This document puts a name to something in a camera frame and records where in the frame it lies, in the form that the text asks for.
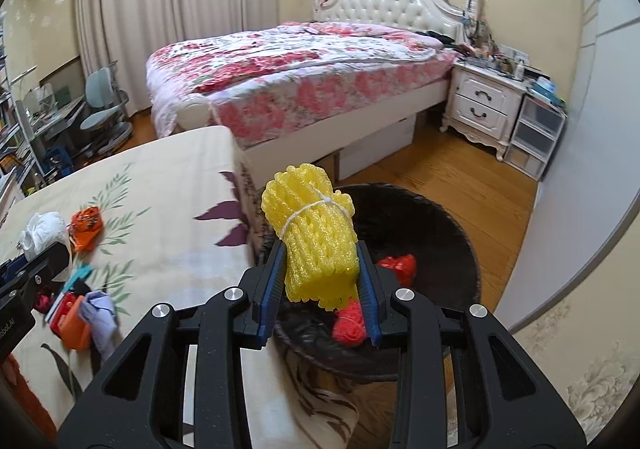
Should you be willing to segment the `orange wrapper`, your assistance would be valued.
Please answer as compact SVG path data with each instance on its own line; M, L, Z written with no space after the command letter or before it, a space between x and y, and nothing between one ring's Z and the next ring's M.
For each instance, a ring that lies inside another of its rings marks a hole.
M74 252L92 251L103 228L102 215L97 206L88 206L75 213L68 225L68 236Z

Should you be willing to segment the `grey-blue desk chair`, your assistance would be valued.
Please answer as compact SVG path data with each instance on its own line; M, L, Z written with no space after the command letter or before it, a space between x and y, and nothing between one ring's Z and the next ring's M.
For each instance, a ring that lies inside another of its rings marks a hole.
M89 159L114 154L134 131L126 112L129 96L115 80L113 67L92 72L86 81L85 102L90 112L79 129L89 137L84 148Z

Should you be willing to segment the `red crumpled wrapper in bin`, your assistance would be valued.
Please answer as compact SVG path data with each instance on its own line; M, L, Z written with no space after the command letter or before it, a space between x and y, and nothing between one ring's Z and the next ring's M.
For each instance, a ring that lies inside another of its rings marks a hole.
M401 287L413 287L418 264L416 264L416 258L412 254L398 257L386 256L379 259L376 265L390 269Z

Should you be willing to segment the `teal and white tube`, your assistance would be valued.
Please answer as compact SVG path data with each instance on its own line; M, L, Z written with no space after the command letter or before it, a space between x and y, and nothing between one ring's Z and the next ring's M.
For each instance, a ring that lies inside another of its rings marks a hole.
M74 285L78 281L86 281L87 278L92 274L92 272L93 272L93 267L91 265L89 265L89 264L86 264L86 265L82 265L79 268L77 268L70 275L70 278L68 278L67 281L63 284L63 287L61 287L61 291L60 291L60 293L58 293L58 296L53 301L53 304L52 304L51 308L49 309L49 311L47 312L47 315L44 316L44 320L45 321L47 321L47 322L51 321L51 319L53 318L56 310L58 309L58 306L60 306L60 304L62 303L62 299L65 296L65 294L70 292L70 291L72 291Z

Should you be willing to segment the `red bottle black cap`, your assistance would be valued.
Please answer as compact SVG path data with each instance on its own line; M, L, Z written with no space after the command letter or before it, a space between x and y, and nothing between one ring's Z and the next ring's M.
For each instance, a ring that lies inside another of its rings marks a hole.
M78 296L73 292L66 292L61 299L60 304L56 307L56 310L49 322L50 329L54 335L60 337L62 329L67 319L70 319L76 313L75 304L78 300Z

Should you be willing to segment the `dark red wrapper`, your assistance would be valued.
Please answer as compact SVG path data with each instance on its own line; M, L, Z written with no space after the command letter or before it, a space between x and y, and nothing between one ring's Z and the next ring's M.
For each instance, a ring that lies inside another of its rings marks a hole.
M52 289L52 287L43 287L36 292L34 308L43 315L47 315L52 308L56 298L58 297L58 291Z

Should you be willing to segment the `plastic drawer unit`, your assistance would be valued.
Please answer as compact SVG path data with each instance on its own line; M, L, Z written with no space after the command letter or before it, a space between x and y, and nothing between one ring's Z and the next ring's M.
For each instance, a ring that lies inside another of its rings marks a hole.
M566 118L565 111L548 99L526 93L504 156L506 164L540 182L562 137Z

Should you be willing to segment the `floral cream bedsheet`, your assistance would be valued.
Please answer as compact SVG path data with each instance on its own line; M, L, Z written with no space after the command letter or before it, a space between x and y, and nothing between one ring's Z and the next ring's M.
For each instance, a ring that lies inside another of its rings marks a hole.
M199 128L88 166L12 206L1 256L20 254L32 217L96 206L104 228L81 256L89 287L113 301L129 333L156 304L188 308L237 284L264 223L242 150L223 126ZM250 438L257 448L344 448L358 422L345 397L318 388L276 345L241 355Z

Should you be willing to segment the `white tissue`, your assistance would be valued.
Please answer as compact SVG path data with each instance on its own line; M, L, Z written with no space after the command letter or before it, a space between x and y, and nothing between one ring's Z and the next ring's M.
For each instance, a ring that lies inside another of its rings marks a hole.
M54 243L70 247L66 223L58 212L36 213L18 237L27 261L32 261Z

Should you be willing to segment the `white bookshelf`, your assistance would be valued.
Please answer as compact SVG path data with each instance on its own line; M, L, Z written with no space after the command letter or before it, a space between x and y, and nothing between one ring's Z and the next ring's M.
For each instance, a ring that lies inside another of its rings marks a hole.
M41 186L40 165L26 137L18 114L6 49L6 30L1 25L1 174L11 175L24 197Z

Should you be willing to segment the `yellow foam net bundle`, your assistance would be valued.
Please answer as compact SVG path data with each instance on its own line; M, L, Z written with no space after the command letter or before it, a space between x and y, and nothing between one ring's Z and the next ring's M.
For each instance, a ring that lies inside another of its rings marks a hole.
M360 265L352 197L325 170L303 163L274 174L262 212L286 247L286 297L341 310L357 299Z

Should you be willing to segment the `red foam net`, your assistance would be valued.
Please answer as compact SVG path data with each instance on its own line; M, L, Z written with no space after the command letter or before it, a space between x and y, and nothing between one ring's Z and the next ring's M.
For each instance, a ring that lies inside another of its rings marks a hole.
M332 339L345 346L359 346L367 339L360 303L351 299L346 307L334 313Z

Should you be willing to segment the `lavender tissue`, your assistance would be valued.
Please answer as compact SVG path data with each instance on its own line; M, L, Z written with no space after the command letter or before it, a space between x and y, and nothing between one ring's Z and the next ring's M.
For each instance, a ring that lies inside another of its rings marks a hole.
M101 291L92 291L84 296L78 315L90 328L93 344L101 362L110 358L116 348L118 323L112 299Z

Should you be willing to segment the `study desk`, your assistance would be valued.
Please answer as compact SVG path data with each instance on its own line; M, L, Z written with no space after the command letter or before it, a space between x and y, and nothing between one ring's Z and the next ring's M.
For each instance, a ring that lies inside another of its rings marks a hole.
M60 123L70 125L70 122L77 117L78 112L84 108L85 102L85 97L81 96L72 100L61 109L46 113L42 118L35 120L35 122L28 121L22 126L25 138L31 143L38 137L46 135L48 131L56 128Z

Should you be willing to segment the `white nightstand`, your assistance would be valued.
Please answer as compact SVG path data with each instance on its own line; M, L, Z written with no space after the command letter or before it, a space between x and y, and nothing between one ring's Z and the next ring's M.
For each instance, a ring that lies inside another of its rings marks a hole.
M439 131L446 133L453 128L470 143L494 149L502 162L525 93L524 82L458 59L451 70Z

